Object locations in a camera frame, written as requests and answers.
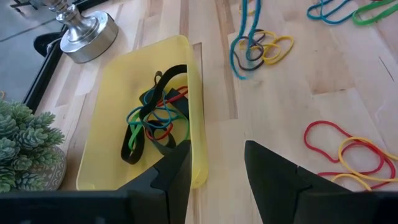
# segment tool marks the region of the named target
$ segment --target silver lamp base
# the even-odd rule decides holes
[[[92,31],[84,38],[71,40],[70,30],[63,35],[60,48],[76,63],[85,63],[100,56],[108,49],[116,36],[119,28],[112,17],[102,11],[93,12],[87,18],[97,19],[97,23]]]

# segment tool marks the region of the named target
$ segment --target wooden table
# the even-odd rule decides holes
[[[307,125],[325,119],[398,154],[398,13],[369,27],[352,21],[328,26],[305,15],[317,1],[264,0],[258,27],[292,35],[295,45],[281,63],[262,67],[246,81],[234,78],[228,63],[229,43],[240,25],[238,0],[110,0],[92,9],[115,19],[118,38],[89,63],[77,65],[64,55],[38,109],[55,113],[55,126],[66,136],[62,189],[75,189],[104,66],[176,34],[189,38],[201,62],[210,170],[206,184],[192,190],[187,223],[261,223],[244,165],[247,139],[312,172],[344,170],[303,144]],[[368,2],[352,1],[336,16]],[[312,144],[333,157],[342,139],[324,126],[310,135]],[[358,170],[378,164],[365,150],[348,152],[346,160]],[[379,176],[389,176],[389,170]],[[338,183],[362,190],[352,180]],[[398,184],[382,189],[396,190]]]

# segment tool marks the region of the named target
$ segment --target black strap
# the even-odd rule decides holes
[[[142,156],[142,152],[144,151],[144,145],[145,145],[145,135],[144,135],[144,128],[141,128],[139,130],[136,141],[133,145],[133,148],[129,148],[129,140],[131,137],[131,128],[130,125],[127,126],[127,131],[126,135],[124,136],[124,141],[122,145],[122,150],[121,150],[121,157],[122,160],[130,163],[130,164],[135,164],[139,161],[139,159]]]
[[[150,101],[148,102],[148,104],[144,105],[144,107],[141,108],[141,110],[139,111],[139,119],[141,121],[144,121],[144,118],[151,113],[152,111],[155,110],[156,104],[159,100],[161,100],[162,98],[162,92],[164,90],[164,88],[166,87],[166,85],[168,84],[168,82],[176,75],[179,75],[181,73],[186,73],[187,72],[187,65],[176,65],[170,69],[168,69],[160,78],[159,82],[157,83],[152,97],[150,98]],[[154,132],[151,128],[151,126],[149,126],[146,122],[142,122],[142,125],[144,128],[150,130],[152,133],[151,135],[154,135]],[[155,147],[159,150],[160,153],[162,153],[163,155],[167,155],[170,152],[172,152],[175,147],[169,147],[168,145],[164,146],[161,143],[159,143],[157,140],[152,140],[151,141],[154,143]]]

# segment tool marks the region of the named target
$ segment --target yellow plastic bin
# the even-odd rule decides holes
[[[139,96],[154,86],[156,71],[187,64],[187,74],[171,79],[166,91],[188,86],[190,139],[192,142],[192,188],[203,184],[208,175],[207,148],[203,120],[202,82],[192,46],[181,35],[171,37],[135,52],[121,55],[104,69],[90,133],[76,180],[78,190],[115,190],[155,164],[162,154],[146,138],[144,153],[134,165],[121,159],[127,129],[126,116],[141,106]],[[172,134],[178,144],[186,125],[176,120]]]

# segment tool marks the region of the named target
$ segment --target rubber band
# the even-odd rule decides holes
[[[352,168],[345,162],[345,160],[343,159],[343,154],[342,154],[342,150],[343,150],[344,144],[345,144],[346,142],[352,141],[352,140],[359,140],[359,141],[362,141],[362,142],[366,142],[366,143],[368,143],[368,144],[372,144],[372,145],[374,146],[374,144],[372,143],[372,141],[368,140],[367,138],[362,138],[362,137],[356,137],[356,136],[354,136],[354,137],[350,137],[350,138],[348,138],[348,139],[345,139],[345,140],[340,144],[340,147],[338,148],[338,158],[339,158],[339,160],[340,160],[340,162],[342,163],[343,166],[345,166],[345,167],[346,167],[349,171],[351,171],[353,174],[357,175],[358,177],[362,177],[362,178],[364,178],[364,179],[375,180],[375,181],[382,181],[382,182],[398,182],[398,178],[383,179],[383,178],[378,178],[378,177],[370,177],[370,176],[368,176],[368,175],[361,174],[361,173],[355,171],[354,169],[352,169]],[[393,160],[398,161],[398,157],[397,157],[397,156],[394,156],[394,155],[392,155],[392,154],[390,154],[390,153],[388,153],[388,152],[386,152],[386,151],[383,151],[383,150],[381,150],[381,149],[379,149],[379,150],[380,150],[384,155],[386,155],[387,157],[389,157],[389,158],[391,158],[391,159],[393,159]]]
[[[150,89],[149,91],[147,91],[147,93],[145,94],[145,96],[144,96],[144,105],[146,105],[147,104],[147,96],[148,96],[148,94],[150,93],[150,92],[152,92],[152,91],[154,91],[154,89],[152,88],[152,89]],[[158,109],[158,110],[166,110],[166,112],[167,112],[167,114],[168,114],[168,118],[167,119],[163,119],[163,118],[161,118],[161,117],[159,117],[156,113],[155,113],[155,111],[152,111],[150,114],[153,114],[159,121],[161,121],[161,122],[166,122],[164,125],[162,125],[162,126],[156,126],[156,125],[153,125],[153,124],[150,124],[150,123],[148,123],[148,125],[149,126],[152,126],[153,128],[166,128],[171,122],[172,122],[172,119],[174,118],[174,119],[177,119],[177,116],[178,115],[176,115],[176,116],[172,116],[171,115],[171,112],[170,112],[170,109],[166,106],[166,92],[165,91],[163,91],[163,97],[162,97],[162,102],[163,102],[163,104],[164,104],[164,107],[155,107],[155,109]]]
[[[253,37],[254,34],[256,33],[257,30],[257,25],[259,23],[259,18],[260,18],[260,12],[261,12],[261,1],[262,0],[256,0],[256,11],[254,12],[254,18],[253,18],[253,23],[251,25],[249,34],[248,34],[248,49],[246,51],[246,58],[249,60],[249,65],[251,65],[251,45],[253,42]]]
[[[246,29],[246,22],[248,19],[248,1],[247,0],[242,0],[242,19],[241,19],[241,27],[239,29],[238,36],[232,41],[231,47],[229,48],[229,63],[231,64],[232,71],[236,78],[240,80],[247,80],[247,77],[244,77],[239,74],[238,70],[235,67],[234,63],[234,49],[236,44],[238,43],[239,40],[242,39],[242,36],[244,34],[244,30]]]
[[[257,33],[260,33],[260,32],[262,32],[262,31],[263,31],[262,29],[257,29],[257,30],[256,30]],[[241,45],[242,43],[244,43],[245,40],[248,40],[248,38],[249,38],[249,37],[242,36],[242,37],[241,37],[241,40],[239,40],[239,44]],[[265,35],[264,33],[262,33],[262,35],[260,36],[260,38],[258,38],[258,39],[256,39],[256,40],[253,40],[253,41],[252,41],[252,42],[253,42],[253,43],[252,43],[252,46],[257,46],[255,49],[258,49],[258,50],[259,50],[259,55],[258,55],[257,57],[255,57],[255,58],[250,58],[250,59],[249,59],[250,61],[256,61],[256,60],[261,59],[262,54],[263,54],[263,52],[264,52],[264,48],[263,48],[263,46],[261,45],[261,42],[262,42],[265,38],[266,38],[266,35]],[[239,56],[237,55],[237,53],[235,52],[234,49],[233,49],[233,55],[236,57],[236,60],[238,61],[238,66],[239,66],[239,68],[240,68],[241,70],[244,70],[244,71],[247,71],[247,72],[255,71],[255,70],[258,69],[261,65],[264,64],[264,61],[261,60],[257,65],[255,65],[255,66],[253,66],[253,67],[244,67],[244,66],[241,64],[241,61],[240,61],[240,59],[239,59]]]
[[[273,40],[272,41],[274,41],[274,40],[276,40],[277,39],[277,36],[276,36],[276,34],[274,33],[274,32],[271,32],[271,31],[266,31],[266,30],[262,30],[262,29],[258,29],[257,30],[257,32],[255,33],[255,34],[264,34],[263,36],[264,36],[264,38],[266,37],[266,35],[268,34],[268,35],[271,35],[272,37],[273,37]],[[243,39],[243,40],[240,40],[239,41],[239,49],[241,49],[241,50],[246,50],[247,49],[247,47],[245,47],[245,46],[243,46],[243,44],[245,43],[245,41],[247,41],[247,39]]]
[[[139,113],[136,113],[132,117],[132,119],[136,120],[136,119],[138,119],[138,117],[139,117]],[[134,145],[134,141],[136,140],[137,135],[138,135],[139,131],[142,128],[142,125],[138,124],[138,125],[129,125],[129,126],[130,126],[130,130],[131,130],[131,137],[130,137],[130,140],[129,140],[129,148],[130,148],[130,150],[132,150],[133,149],[133,145]]]
[[[366,26],[366,25],[372,24],[374,22],[377,22],[377,21],[379,21],[379,20],[381,20],[381,19],[383,19],[383,18],[385,18],[387,16],[390,16],[392,13],[398,11],[398,4],[396,4],[394,6],[391,6],[390,8],[382,11],[377,16],[372,17],[372,18],[367,19],[367,20],[360,19],[359,14],[363,13],[363,12],[368,12],[368,11],[370,11],[372,9],[375,9],[375,8],[380,7],[380,6],[392,3],[394,1],[395,0],[383,0],[383,1],[378,1],[378,2],[372,2],[371,4],[368,4],[366,6],[360,7],[357,11],[355,11],[353,13],[352,18],[353,18],[354,24],[358,25],[358,26]]]
[[[294,44],[294,38],[292,36],[284,35],[284,36],[278,37],[276,40],[272,41],[271,45],[277,45],[277,43],[280,42],[281,40],[289,40],[290,41],[289,48],[282,55],[280,55],[280,52],[279,52],[275,57],[267,58],[266,54],[269,51],[270,47],[264,48],[264,54],[262,56],[262,59],[264,60],[264,62],[267,65],[274,65],[274,64],[280,62],[292,50],[293,44]]]
[[[264,53],[263,53],[263,55],[262,55],[262,59],[263,59],[263,61],[264,61],[266,64],[268,64],[268,63],[267,63],[268,61],[274,60],[275,58],[277,58],[277,57],[280,55],[280,53],[282,52],[282,47],[280,47],[280,46],[277,45],[277,44],[264,44],[263,46],[266,47],[266,48],[264,48]],[[271,48],[273,48],[273,47],[275,47],[275,48],[278,49],[278,52],[276,53],[276,55],[274,55],[273,57],[266,57],[266,53],[267,53],[268,49],[271,49]]]
[[[152,136],[153,136],[153,133],[155,132],[155,129],[153,128],[153,126],[150,126],[149,123],[158,124],[159,122],[154,121],[154,120],[146,122],[147,116],[149,114],[151,114],[154,110],[156,110],[159,100],[161,100],[162,98],[165,97],[164,90],[165,90],[168,82],[171,79],[173,79],[173,77],[175,77],[179,74],[182,74],[182,73],[187,73],[187,72],[188,72],[188,68],[187,68],[186,64],[175,65],[175,66],[169,68],[163,74],[162,78],[159,80],[158,84],[155,86],[152,97],[150,98],[149,102],[147,102],[145,104],[144,99],[143,99],[144,95],[141,95],[141,101],[144,106],[139,111],[139,120],[141,121],[143,127],[150,131]],[[169,140],[166,145],[161,144],[160,142],[156,141],[155,139],[150,140],[150,141],[154,144],[154,146],[159,150],[159,152],[161,154],[167,155],[178,148],[178,146],[175,143],[174,137],[171,134],[169,134],[168,139]]]
[[[184,140],[187,140],[189,137],[189,132],[190,132],[189,120],[185,116],[179,116],[177,119],[184,119],[186,121],[185,123],[187,124],[187,127],[186,127],[186,131],[185,131]],[[163,134],[161,137],[155,138],[155,140],[161,140],[161,139],[165,138],[171,132],[171,129],[170,129],[170,131],[166,131],[167,134]],[[151,140],[154,139],[153,133],[151,133],[150,130],[146,129],[146,134],[149,139],[151,139]]]
[[[349,3],[351,0],[344,0],[340,5],[338,5],[336,8],[334,8],[333,10],[331,10],[330,12],[328,12],[324,15],[323,7],[326,6],[327,4],[331,3],[332,1],[333,0],[327,0],[327,1],[320,0],[318,4],[310,6],[307,9],[307,17],[309,19],[313,19],[313,20],[322,20],[323,22],[326,22],[327,24],[330,24],[330,25],[337,25],[337,24],[341,24],[342,22],[346,21],[354,14],[355,11],[351,12],[349,15],[345,16],[344,18],[342,18],[338,21],[331,21],[331,20],[327,19],[330,15],[337,12],[340,8],[342,8],[345,4]],[[317,9],[319,7],[320,7],[319,16],[314,16],[310,13],[312,10]]]
[[[339,175],[334,176],[334,178],[332,178],[330,181],[334,182],[336,179],[339,179],[341,177],[351,177],[352,179],[354,179],[354,180],[358,181],[360,184],[362,184],[362,186],[364,186],[366,190],[372,191],[372,188],[367,183],[365,183],[365,181],[361,180],[359,177],[357,177],[353,174],[339,174]]]
[[[332,126],[332,127],[334,127],[335,129],[337,129],[341,134],[344,134],[346,137],[349,137],[349,138],[352,137],[352,135],[348,134],[346,131],[344,131],[343,129],[341,129],[337,124],[332,123],[332,122],[330,122],[330,121],[322,121],[322,120],[314,121],[314,122],[310,123],[310,124],[307,126],[306,130],[304,131],[304,136],[303,136],[304,144],[305,144],[309,149],[311,149],[311,150],[313,150],[313,151],[315,151],[315,152],[318,152],[318,153],[320,153],[321,155],[325,156],[325,157],[326,157],[330,162],[332,162],[332,163],[339,163],[340,160],[339,160],[338,158],[337,158],[337,159],[333,159],[333,158],[332,158],[331,156],[329,156],[325,151],[323,151],[323,150],[321,150],[321,149],[319,149],[319,148],[317,148],[317,147],[315,147],[315,146],[312,146],[311,144],[308,143],[308,139],[307,139],[307,138],[308,138],[308,134],[309,134],[310,130],[311,130],[314,126],[316,126],[316,125],[318,125],[318,124],[326,124],[326,125]],[[381,170],[381,168],[382,168],[384,162],[386,162],[387,165],[390,167],[390,170],[391,170],[390,178],[394,178],[394,177],[396,176],[396,168],[394,167],[393,163],[392,163],[392,162],[390,161],[390,159],[389,159],[387,156],[385,156],[385,155],[383,154],[383,152],[381,152],[376,146],[374,146],[374,145],[372,145],[372,144],[368,144],[368,143],[366,143],[366,142],[362,142],[362,141],[355,141],[355,142],[352,142],[351,144],[347,145],[346,147],[344,147],[341,153],[344,154],[345,151],[348,150],[349,148],[351,148],[352,146],[365,146],[365,147],[367,147],[368,149],[372,150],[372,152],[374,152],[375,154],[377,154],[377,155],[380,157],[380,163],[379,163],[379,165],[378,165],[377,168],[375,168],[374,170],[361,172],[361,174],[369,175],[369,174],[373,174],[373,173],[379,172],[379,171]],[[320,173],[318,173],[318,175],[320,175],[320,176],[324,176],[324,175],[338,175],[338,174],[347,174],[347,173],[345,173],[345,172],[320,172]],[[376,184],[376,185],[373,185],[371,188],[372,188],[372,189],[377,189],[377,188],[380,188],[380,187],[382,187],[382,186],[384,186],[384,185],[386,185],[386,184],[388,184],[388,183],[389,183],[389,182],[383,182],[383,183],[380,183],[380,184]]]
[[[169,112],[170,112],[170,115],[169,115],[168,118],[161,118],[161,117],[160,117],[159,115],[157,115],[156,113],[148,114],[148,115],[146,116],[146,121],[147,121],[148,117],[149,117],[150,115],[153,114],[153,115],[155,116],[156,119],[158,119],[158,120],[161,121],[162,123],[165,123],[165,124],[162,125],[162,126],[156,126],[156,125],[153,125],[153,124],[149,125],[149,126],[151,126],[151,127],[153,127],[153,128],[165,128],[165,127],[167,127],[167,126],[169,125],[169,123],[170,123],[171,121],[174,121],[174,120],[176,120],[176,119],[178,118],[178,111],[176,111],[176,110],[173,110],[173,109],[170,109],[170,108],[163,108],[163,107],[156,107],[156,109],[157,109],[157,110],[166,110],[166,111],[169,111]],[[141,124],[141,121],[137,121],[136,119],[135,119],[135,120],[132,119],[132,120],[130,120],[130,121],[128,122],[128,124],[130,124],[130,125],[138,125],[138,124]]]
[[[183,89],[187,89],[184,92],[180,93],[179,95],[172,97],[168,100],[165,101],[165,103],[171,103],[173,101],[179,100],[181,98],[183,98],[187,93],[188,93],[188,87],[187,86],[181,86],[180,88],[177,89],[177,91],[183,90]],[[163,101],[159,101],[157,106],[163,106]]]
[[[161,135],[160,137],[154,138],[152,137],[150,131],[148,129],[145,130],[145,135],[150,139],[150,140],[162,140],[163,138],[166,138],[166,136],[168,134],[170,134],[171,130],[173,129],[173,123],[170,123],[169,127],[167,128],[167,130],[165,131],[165,133],[163,133],[163,135]]]

